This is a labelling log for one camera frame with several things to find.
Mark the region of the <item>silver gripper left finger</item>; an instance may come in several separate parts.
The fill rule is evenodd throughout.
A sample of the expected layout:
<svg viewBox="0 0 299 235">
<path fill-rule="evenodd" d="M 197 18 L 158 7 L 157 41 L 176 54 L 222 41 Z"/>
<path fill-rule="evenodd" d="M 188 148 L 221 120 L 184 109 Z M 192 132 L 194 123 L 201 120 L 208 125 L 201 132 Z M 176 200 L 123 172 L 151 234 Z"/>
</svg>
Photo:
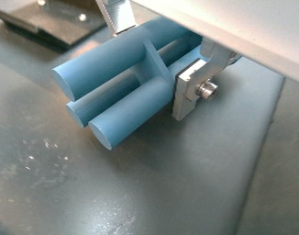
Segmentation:
<svg viewBox="0 0 299 235">
<path fill-rule="evenodd" d="M 137 27 L 130 0 L 97 0 L 97 2 L 114 37 Z"/>
</svg>

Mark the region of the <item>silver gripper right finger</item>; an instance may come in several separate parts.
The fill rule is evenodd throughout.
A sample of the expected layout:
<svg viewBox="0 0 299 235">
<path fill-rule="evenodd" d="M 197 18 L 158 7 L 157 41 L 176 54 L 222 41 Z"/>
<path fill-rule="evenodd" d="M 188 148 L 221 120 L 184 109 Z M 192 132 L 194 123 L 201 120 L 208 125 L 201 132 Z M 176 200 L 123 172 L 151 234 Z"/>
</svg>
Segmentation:
<svg viewBox="0 0 299 235">
<path fill-rule="evenodd" d="M 202 98 L 209 100 L 218 91 L 213 77 L 238 61 L 238 53 L 210 39 L 202 40 L 201 55 L 178 74 L 173 103 L 173 117 L 181 121 L 197 106 Z"/>
</svg>

